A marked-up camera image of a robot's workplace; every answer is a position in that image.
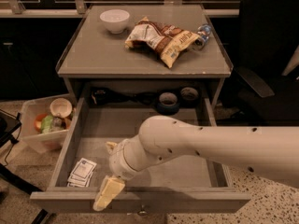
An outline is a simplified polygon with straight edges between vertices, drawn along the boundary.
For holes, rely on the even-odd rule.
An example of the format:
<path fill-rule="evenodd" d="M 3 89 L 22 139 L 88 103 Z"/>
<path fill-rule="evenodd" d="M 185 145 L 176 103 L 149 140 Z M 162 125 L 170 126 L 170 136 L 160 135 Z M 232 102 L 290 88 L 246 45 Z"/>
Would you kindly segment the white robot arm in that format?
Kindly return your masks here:
<path fill-rule="evenodd" d="M 143 170 L 183 155 L 238 167 L 257 176 L 299 187 L 299 128 L 288 126 L 195 126 L 153 116 L 138 134 L 108 142 L 111 176 L 104 178 L 93 203 L 102 211 Z"/>

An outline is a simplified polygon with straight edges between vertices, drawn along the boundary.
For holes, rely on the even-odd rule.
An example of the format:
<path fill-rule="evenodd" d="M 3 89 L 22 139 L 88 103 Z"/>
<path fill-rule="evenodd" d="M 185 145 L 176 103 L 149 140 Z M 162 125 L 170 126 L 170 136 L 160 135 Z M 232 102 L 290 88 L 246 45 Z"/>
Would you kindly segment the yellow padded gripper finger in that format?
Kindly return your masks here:
<path fill-rule="evenodd" d="M 106 142 L 106 148 L 109 155 L 113 155 L 117 149 L 117 143 L 115 142 Z"/>
<path fill-rule="evenodd" d="M 103 211 L 125 187 L 125 181 L 114 175 L 106 175 L 93 203 L 94 211 Z"/>

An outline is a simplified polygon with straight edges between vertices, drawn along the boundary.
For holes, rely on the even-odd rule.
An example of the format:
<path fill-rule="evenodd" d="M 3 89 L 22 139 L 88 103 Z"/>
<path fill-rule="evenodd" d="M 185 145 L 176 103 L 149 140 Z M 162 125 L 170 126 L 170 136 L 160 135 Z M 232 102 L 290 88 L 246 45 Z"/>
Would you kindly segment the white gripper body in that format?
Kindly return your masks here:
<path fill-rule="evenodd" d="M 138 137 L 117 143 L 116 152 L 109 155 L 109 168 L 114 176 L 128 181 L 147 168 L 147 155 Z"/>

